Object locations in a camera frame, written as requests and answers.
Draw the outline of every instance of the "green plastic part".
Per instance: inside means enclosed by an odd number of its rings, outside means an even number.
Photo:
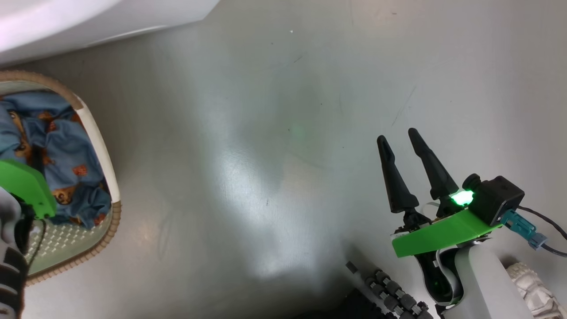
[[[478,238],[502,225],[488,226],[467,209],[392,240],[398,258],[451,247]]]
[[[0,187],[31,205],[36,219],[55,216],[55,198],[37,170],[13,159],[1,160]]]

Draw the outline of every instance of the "cable connector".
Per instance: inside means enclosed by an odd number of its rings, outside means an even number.
[[[547,237],[542,233],[538,233],[534,224],[527,221],[513,209],[507,210],[504,215],[502,215],[500,223],[514,233],[522,236],[534,250],[540,249],[541,246],[547,242]]]

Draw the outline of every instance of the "woven basket rim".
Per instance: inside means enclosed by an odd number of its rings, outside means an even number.
[[[26,81],[37,83],[46,88],[52,90],[53,92],[62,96],[74,110],[82,109],[83,103],[80,99],[68,89],[61,82],[49,78],[45,75],[27,71],[12,70],[12,71],[1,71],[0,72],[0,82],[14,82],[14,81]],[[92,257],[98,255],[112,240],[116,231],[118,230],[118,225],[120,224],[120,215],[122,213],[122,205],[120,201],[112,203],[112,220],[111,223],[104,233],[104,236],[92,247],[83,251],[82,253],[75,255],[63,262],[58,263],[52,267],[46,268],[42,271],[38,271],[33,275],[28,276],[26,280],[26,286],[31,286],[38,282],[42,282],[45,279],[51,278],[58,275],[66,270],[69,270],[81,263],[91,259]]]

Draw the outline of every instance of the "green light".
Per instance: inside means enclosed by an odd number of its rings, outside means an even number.
[[[472,191],[462,191],[451,196],[451,198],[457,205],[465,206],[472,202],[472,194],[474,194]]]

